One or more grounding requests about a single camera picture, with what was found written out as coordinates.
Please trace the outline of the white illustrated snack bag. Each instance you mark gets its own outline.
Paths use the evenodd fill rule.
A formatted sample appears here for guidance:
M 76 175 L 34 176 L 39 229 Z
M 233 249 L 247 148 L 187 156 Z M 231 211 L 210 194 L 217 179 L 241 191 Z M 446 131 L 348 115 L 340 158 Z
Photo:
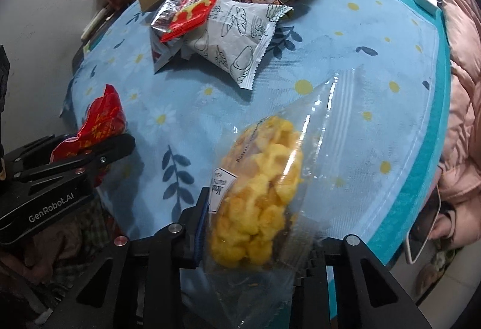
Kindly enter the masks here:
M 252 90 L 256 71 L 287 5 L 217 0 L 204 25 L 186 34 L 182 56 L 196 53 L 230 74 L 239 88 Z

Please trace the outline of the long red sauce packet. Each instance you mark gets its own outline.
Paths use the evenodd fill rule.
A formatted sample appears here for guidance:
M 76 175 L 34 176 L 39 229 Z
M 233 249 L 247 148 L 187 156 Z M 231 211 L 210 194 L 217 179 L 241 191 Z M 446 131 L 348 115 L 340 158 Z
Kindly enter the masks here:
M 183 36 L 202 26 L 216 2 L 217 0 L 182 0 L 180 10 L 170 24 L 168 35 L 161 38 L 162 42 Z

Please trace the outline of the clear bag yellow puffed snack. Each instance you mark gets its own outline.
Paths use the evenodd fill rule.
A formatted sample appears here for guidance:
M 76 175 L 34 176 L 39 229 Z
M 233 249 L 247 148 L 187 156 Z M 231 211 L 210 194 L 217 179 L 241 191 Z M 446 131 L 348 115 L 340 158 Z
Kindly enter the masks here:
M 364 69 L 334 74 L 310 94 L 236 135 L 211 179 L 205 273 L 231 328 L 265 328 L 290 304 L 340 170 Z

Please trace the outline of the dark book stack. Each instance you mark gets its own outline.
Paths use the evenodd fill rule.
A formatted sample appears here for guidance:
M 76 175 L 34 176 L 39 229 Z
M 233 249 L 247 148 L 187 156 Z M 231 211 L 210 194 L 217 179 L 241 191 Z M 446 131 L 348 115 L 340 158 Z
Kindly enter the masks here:
M 84 60 L 85 54 L 90 50 L 90 45 L 99 41 L 116 17 L 116 12 L 110 6 L 99 10 L 81 32 L 81 45 L 72 58 L 72 71 L 75 73 Z

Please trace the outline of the pink padded jacket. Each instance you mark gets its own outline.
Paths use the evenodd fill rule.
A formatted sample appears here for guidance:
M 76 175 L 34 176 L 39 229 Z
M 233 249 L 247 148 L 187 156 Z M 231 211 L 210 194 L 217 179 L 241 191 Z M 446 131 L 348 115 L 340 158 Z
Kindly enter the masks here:
M 480 240 L 480 7 L 442 0 L 450 49 L 448 129 L 439 163 L 443 209 L 430 234 L 447 249 Z

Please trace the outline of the red crinkled snack packet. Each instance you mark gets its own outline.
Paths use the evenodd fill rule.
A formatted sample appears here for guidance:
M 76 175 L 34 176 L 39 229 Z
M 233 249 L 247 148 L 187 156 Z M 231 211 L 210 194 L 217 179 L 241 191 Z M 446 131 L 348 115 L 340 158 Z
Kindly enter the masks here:
M 126 125 L 120 96 L 113 85 L 107 84 L 103 95 L 87 109 L 86 120 L 77 134 L 62 141 L 51 152 L 50 163 L 86 154 L 93 146 L 123 134 Z

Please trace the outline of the silver foil snack packet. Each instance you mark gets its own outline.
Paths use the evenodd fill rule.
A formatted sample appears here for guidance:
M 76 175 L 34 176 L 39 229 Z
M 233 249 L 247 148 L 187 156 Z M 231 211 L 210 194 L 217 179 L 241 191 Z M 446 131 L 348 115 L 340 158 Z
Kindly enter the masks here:
M 182 0 L 165 0 L 157 9 L 150 22 L 150 43 L 153 60 L 153 72 L 160 72 L 180 51 L 182 47 L 182 36 L 175 37 L 167 42 L 161 38 L 168 35 L 174 15 L 180 10 Z

